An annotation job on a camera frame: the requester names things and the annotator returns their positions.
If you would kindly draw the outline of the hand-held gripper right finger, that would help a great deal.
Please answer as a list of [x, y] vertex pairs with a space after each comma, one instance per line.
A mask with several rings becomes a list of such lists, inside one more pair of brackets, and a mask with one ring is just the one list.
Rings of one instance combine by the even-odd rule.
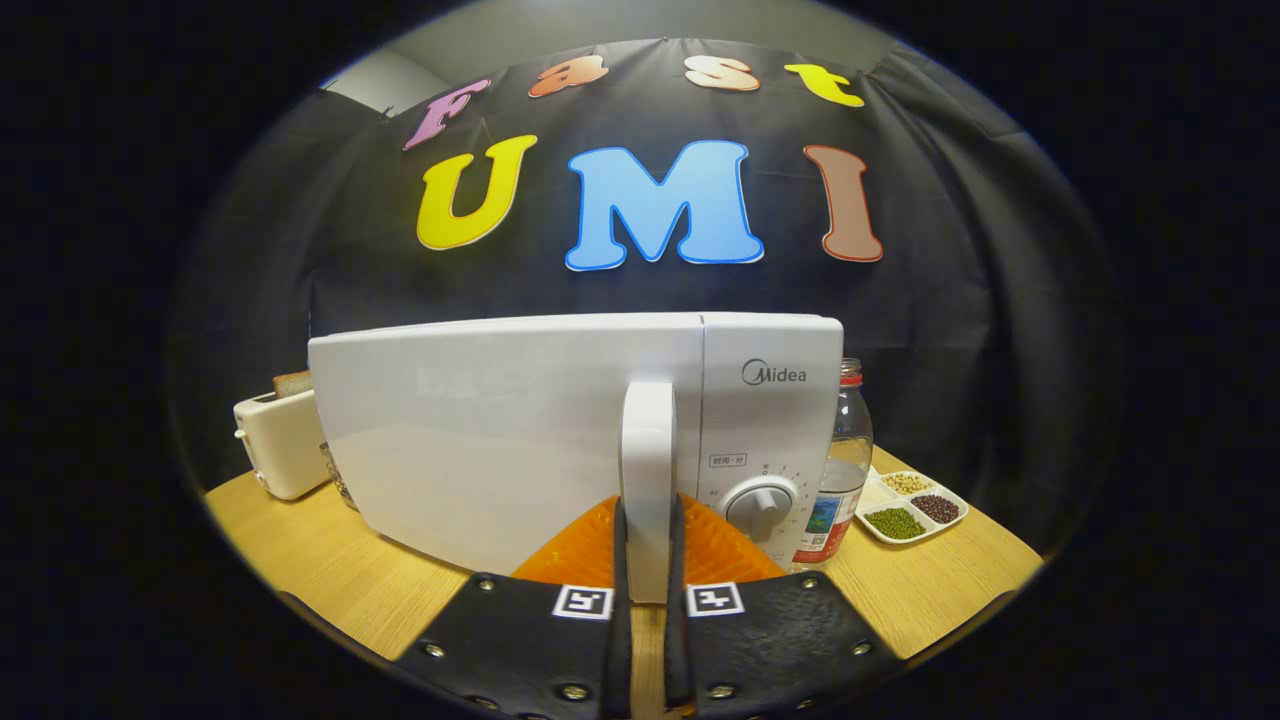
[[667, 600], [666, 702], [686, 719], [828, 719], [905, 667], [826, 573], [781, 571], [686, 495]]

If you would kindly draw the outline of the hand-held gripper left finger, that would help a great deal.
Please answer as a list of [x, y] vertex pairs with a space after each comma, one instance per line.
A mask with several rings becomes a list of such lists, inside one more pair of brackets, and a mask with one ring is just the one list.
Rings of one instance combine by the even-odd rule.
[[625, 719], [632, 628], [626, 523], [611, 496], [511, 575], [472, 574], [396, 671], [474, 717]]

